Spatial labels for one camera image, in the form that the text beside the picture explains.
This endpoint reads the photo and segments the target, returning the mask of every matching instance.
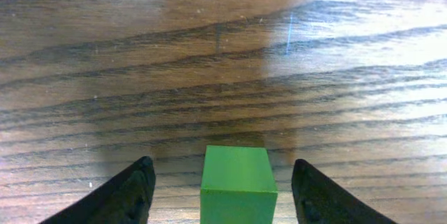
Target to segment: green block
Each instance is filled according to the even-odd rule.
[[[277,196],[265,148],[207,146],[200,223],[272,223]]]

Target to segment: dark brown wood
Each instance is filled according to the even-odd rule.
[[[0,0],[0,223],[141,156],[152,223],[196,223],[207,144],[304,158],[399,223],[447,219],[447,0]]]

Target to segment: wooden surface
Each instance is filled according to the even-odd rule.
[[[197,223],[207,144],[305,158],[400,223],[447,219],[447,0],[0,0],[0,223],[143,155],[150,223]]]

